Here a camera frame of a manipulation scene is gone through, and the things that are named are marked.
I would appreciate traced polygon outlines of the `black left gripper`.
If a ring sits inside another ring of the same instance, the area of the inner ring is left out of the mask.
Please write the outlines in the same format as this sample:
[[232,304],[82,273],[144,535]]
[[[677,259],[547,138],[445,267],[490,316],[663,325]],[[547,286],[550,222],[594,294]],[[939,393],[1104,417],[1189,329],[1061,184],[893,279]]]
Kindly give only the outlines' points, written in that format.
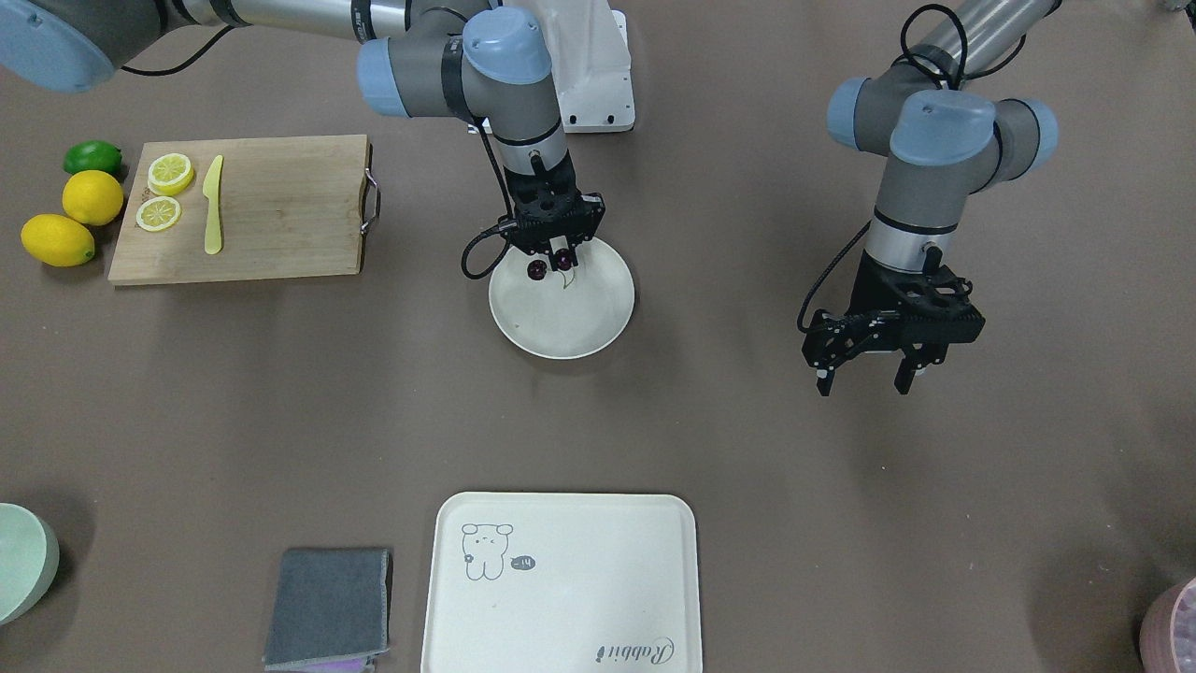
[[942,365],[951,344],[974,342],[984,328],[971,302],[974,285],[932,252],[922,269],[893,271],[864,253],[846,314],[820,308],[804,337],[803,357],[816,368],[820,396],[832,393],[834,371],[865,351],[902,351],[893,388],[909,394],[915,377]]

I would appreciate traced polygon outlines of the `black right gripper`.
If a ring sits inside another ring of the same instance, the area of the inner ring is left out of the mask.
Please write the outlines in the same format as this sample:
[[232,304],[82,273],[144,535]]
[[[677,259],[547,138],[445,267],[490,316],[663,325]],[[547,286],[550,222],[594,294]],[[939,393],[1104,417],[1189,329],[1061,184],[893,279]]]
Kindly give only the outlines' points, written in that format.
[[505,170],[505,184],[514,204],[515,225],[505,230],[505,241],[525,253],[551,255],[554,238],[565,237],[569,247],[590,241],[604,218],[600,194],[584,194],[576,186],[576,170],[569,154],[553,167],[542,163],[533,175]]

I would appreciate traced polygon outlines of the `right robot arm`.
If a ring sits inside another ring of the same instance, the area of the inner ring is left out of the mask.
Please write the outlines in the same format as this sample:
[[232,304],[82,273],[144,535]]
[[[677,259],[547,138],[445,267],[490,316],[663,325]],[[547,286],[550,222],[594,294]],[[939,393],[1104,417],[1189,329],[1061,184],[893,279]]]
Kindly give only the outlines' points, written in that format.
[[188,25],[254,25],[359,42],[356,78],[376,112],[475,126],[504,179],[511,247],[576,265],[604,216],[576,186],[547,36],[504,1],[5,1],[4,66],[42,88],[81,93]]

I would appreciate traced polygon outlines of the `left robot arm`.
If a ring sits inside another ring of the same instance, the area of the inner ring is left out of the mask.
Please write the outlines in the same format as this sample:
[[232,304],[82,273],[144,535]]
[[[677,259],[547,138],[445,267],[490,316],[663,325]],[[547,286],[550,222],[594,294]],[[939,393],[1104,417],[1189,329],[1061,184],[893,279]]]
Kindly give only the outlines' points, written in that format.
[[1009,65],[1029,31],[1058,10],[1056,1],[968,1],[951,10],[927,4],[944,20],[922,41],[901,37],[901,55],[875,78],[834,91],[829,136],[846,148],[884,157],[873,214],[854,235],[861,261],[846,312],[799,312],[803,357],[820,394],[852,359],[899,351],[893,388],[941,365],[948,345],[978,338],[984,318],[974,285],[944,263],[975,192],[1019,179],[1058,147],[1058,120],[1039,100],[990,100],[970,81]]

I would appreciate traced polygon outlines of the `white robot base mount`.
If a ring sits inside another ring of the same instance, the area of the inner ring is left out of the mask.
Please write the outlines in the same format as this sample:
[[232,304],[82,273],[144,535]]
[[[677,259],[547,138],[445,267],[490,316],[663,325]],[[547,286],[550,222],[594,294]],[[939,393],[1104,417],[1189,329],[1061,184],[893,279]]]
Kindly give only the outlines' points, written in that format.
[[565,131],[631,131],[636,109],[626,14],[609,1],[515,5],[533,12],[544,31]]

